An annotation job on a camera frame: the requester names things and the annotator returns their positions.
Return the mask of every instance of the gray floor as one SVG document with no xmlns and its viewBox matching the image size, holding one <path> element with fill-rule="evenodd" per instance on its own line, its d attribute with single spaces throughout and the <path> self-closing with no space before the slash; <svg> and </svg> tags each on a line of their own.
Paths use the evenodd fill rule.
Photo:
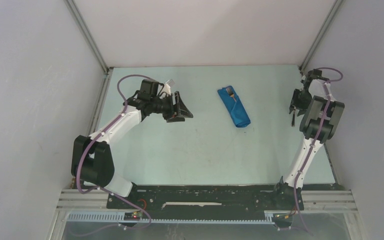
<svg viewBox="0 0 384 240">
<path fill-rule="evenodd" d="M 229 225 L 229 224 L 152 224 L 142 230 L 126 230 L 121 227 L 104 229 L 96 234 L 75 237 L 76 234 L 91 232 L 108 223 L 67 222 L 65 240 L 349 240 L 349 234 L 342 214 L 304 215 L 305 222 L 314 236 L 304 231 L 277 231 L 272 225 Z M 301 226 L 298 216 L 293 226 Z"/>
<path fill-rule="evenodd" d="M 117 81 L 129 74 L 173 79 L 172 90 L 180 92 L 194 118 L 166 123 L 154 114 L 111 144 L 114 164 L 126 179 L 141 185 L 275 184 L 288 171 L 303 138 L 288 114 L 292 93 L 302 86 L 297 66 L 115 68 L 100 127 L 122 108 Z M 126 79 L 121 91 L 132 96 L 141 81 Z M 245 128 L 234 126 L 217 94 L 227 85 L 234 87 L 251 119 Z M 324 148 L 304 182 L 335 182 Z"/>
</svg>

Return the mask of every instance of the folded blue napkin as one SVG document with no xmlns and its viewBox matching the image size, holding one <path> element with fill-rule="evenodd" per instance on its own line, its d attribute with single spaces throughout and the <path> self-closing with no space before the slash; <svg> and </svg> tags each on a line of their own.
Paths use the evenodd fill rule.
<svg viewBox="0 0 384 240">
<path fill-rule="evenodd" d="M 234 98 L 228 94 L 227 88 L 231 88 L 234 93 Z M 222 89 L 217 90 L 218 95 L 220 95 L 221 100 L 227 108 L 227 111 L 230 113 L 230 117 L 233 120 L 234 125 L 237 128 L 245 128 L 251 123 L 250 118 L 248 117 L 247 112 L 245 111 L 244 106 L 242 105 L 241 99 L 236 94 L 232 86 L 223 87 Z"/>
</svg>

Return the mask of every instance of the white tabletop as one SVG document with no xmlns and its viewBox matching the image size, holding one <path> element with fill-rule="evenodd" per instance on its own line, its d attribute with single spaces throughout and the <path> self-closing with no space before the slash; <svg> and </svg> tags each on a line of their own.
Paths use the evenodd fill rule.
<svg viewBox="0 0 384 240">
<path fill-rule="evenodd" d="M 303 134 L 302 117 L 291 127 L 289 104 L 301 75 L 295 65 L 188 66 L 115 68 L 99 127 L 122 108 L 117 81 L 129 74 L 159 82 L 173 79 L 172 92 L 193 113 L 186 122 L 166 123 L 152 114 L 117 143 L 111 143 L 115 167 L 139 185 L 275 184 L 294 159 Z M 142 78 L 124 80 L 121 91 L 131 97 Z M 232 85 L 251 124 L 236 128 L 217 94 Z M 306 184 L 335 182 L 324 148 L 314 157 Z"/>
</svg>

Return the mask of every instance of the gray wall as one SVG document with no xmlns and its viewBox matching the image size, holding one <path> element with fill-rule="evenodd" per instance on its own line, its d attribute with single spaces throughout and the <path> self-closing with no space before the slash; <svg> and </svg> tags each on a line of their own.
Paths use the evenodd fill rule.
<svg viewBox="0 0 384 240">
<path fill-rule="evenodd" d="M 332 84 L 345 103 L 328 142 L 332 161 L 352 189 L 369 239 L 384 239 L 384 1 L 345 1 L 310 64 L 322 66 L 345 75 Z"/>
<path fill-rule="evenodd" d="M 103 77 L 63 0 L 0 0 L 0 239 L 44 239 Z"/>
</svg>

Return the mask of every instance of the purple cable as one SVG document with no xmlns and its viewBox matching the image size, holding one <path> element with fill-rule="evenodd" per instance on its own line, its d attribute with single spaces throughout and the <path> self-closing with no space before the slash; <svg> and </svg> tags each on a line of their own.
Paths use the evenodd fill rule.
<svg viewBox="0 0 384 240">
<path fill-rule="evenodd" d="M 314 137 L 314 139 L 313 139 L 313 141 L 312 141 L 312 143 L 310 145 L 310 149 L 308 151 L 308 154 L 305 157 L 305 160 L 304 160 L 304 163 L 302 164 L 301 169 L 299 169 L 298 173 L 295 176 L 295 181 L 293 182 L 293 197 L 295 199 L 295 208 L 298 211 L 299 218 L 301 219 L 301 222 L 304 225 L 305 231 L 307 233 L 309 233 L 311 236 L 313 236 L 313 234 L 310 232 L 309 228 L 307 227 L 306 223 L 304 222 L 303 216 L 301 215 L 300 206 L 298 204 L 297 182 L 298 182 L 298 179 L 299 179 L 302 171 L 304 170 L 304 168 L 307 165 L 307 162 L 308 162 L 308 160 L 310 158 L 310 155 L 313 152 L 314 144 L 316 143 L 317 139 L 319 138 L 320 132 L 322 131 L 323 122 L 325 121 L 325 119 L 326 119 L 326 117 L 328 115 L 328 108 L 329 108 L 329 105 L 331 104 L 331 96 L 330 96 L 329 89 L 326 86 L 326 84 L 329 84 L 331 82 L 339 82 L 339 81 L 341 81 L 344 78 L 344 74 L 341 71 L 339 71 L 338 69 L 336 69 L 336 68 L 332 68 L 332 67 L 319 67 L 319 68 L 316 68 L 316 69 L 327 69 L 327 70 L 335 71 L 335 72 L 340 74 L 340 78 L 334 79 L 334 80 L 328 80 L 328 81 L 325 82 L 325 84 L 323 84 L 323 88 L 324 88 L 324 91 L 325 91 L 326 96 L 327 96 L 327 103 L 324 106 L 323 114 L 321 115 L 321 119 L 320 119 L 320 124 L 318 126 L 318 130 L 317 130 L 317 132 L 315 134 L 315 137 Z"/>
<path fill-rule="evenodd" d="M 112 120 L 108 126 L 106 126 L 102 131 L 101 133 L 105 133 L 108 129 L 110 129 L 118 120 L 120 120 L 122 118 L 122 114 L 124 114 L 127 110 L 127 99 L 126 97 L 123 95 L 122 91 L 120 90 L 120 83 L 127 79 L 127 78 L 130 78 L 130 77 L 142 77 L 142 78 L 146 78 L 146 79 L 149 79 L 149 80 L 153 80 L 152 78 L 148 77 L 148 76 L 145 76 L 145 75 L 140 75 L 140 74 L 131 74 L 131 75 L 127 75 L 127 76 L 124 76 L 122 77 L 118 82 L 117 82 L 117 91 L 118 93 L 120 94 L 121 98 L 123 98 L 124 100 L 124 107 L 122 109 L 122 111 L 120 112 L 120 114 L 114 118 L 114 120 Z M 101 134 L 98 134 L 97 136 L 95 136 L 92 141 L 90 141 L 90 143 L 86 146 L 86 148 L 84 149 L 83 151 L 83 154 L 81 155 L 81 158 L 80 158 L 80 161 L 78 163 L 78 167 L 77 167 L 77 173 L 76 173 L 76 176 L 75 176 L 75 181 L 76 181 L 76 186 L 77 186 L 77 190 L 81 193 L 81 194 L 87 194 L 89 193 L 90 191 L 94 190 L 94 189 L 97 189 L 99 186 L 93 186 L 91 187 L 90 189 L 86 190 L 86 191 L 83 191 L 82 188 L 81 188 L 81 184 L 80 184 L 80 172 L 82 170 L 82 166 L 83 166 L 83 163 L 85 161 L 85 158 L 86 156 L 88 155 L 88 152 L 89 150 L 91 149 L 91 147 L 93 146 L 93 144 L 101 137 L 102 135 Z M 140 208 L 139 206 L 133 204 L 132 202 L 126 200 L 124 197 L 116 194 L 116 193 L 113 193 L 103 187 L 100 188 L 101 190 L 103 190 L 104 192 L 107 192 L 111 195 L 114 195 L 116 196 L 118 199 L 122 200 L 123 202 L 129 204 L 130 206 L 138 209 L 139 211 L 141 211 L 142 213 L 144 213 L 148 219 L 149 219 L 149 222 L 145 225 L 145 226 L 141 226 L 141 227 L 129 227 L 129 226 L 126 226 L 126 228 L 128 229 L 144 229 L 146 227 L 148 227 L 151 222 L 152 222 L 152 218 L 150 216 L 150 214 L 145 211 L 144 209 Z M 74 236 L 78 235 L 77 237 L 84 237 L 84 236 L 88 236 L 88 235 L 91 235 L 91 234 L 94 234 L 94 233 L 97 233 L 99 232 L 100 230 L 103 230 L 103 229 L 106 229 L 106 228 L 109 228 L 109 227 L 115 227 L 115 226 L 118 226 L 118 224 L 110 224 L 110 225 L 106 225 L 104 227 L 101 227 L 101 228 L 98 228 L 92 232 L 89 232 L 89 233 L 85 233 L 85 234 L 73 234 Z"/>
</svg>

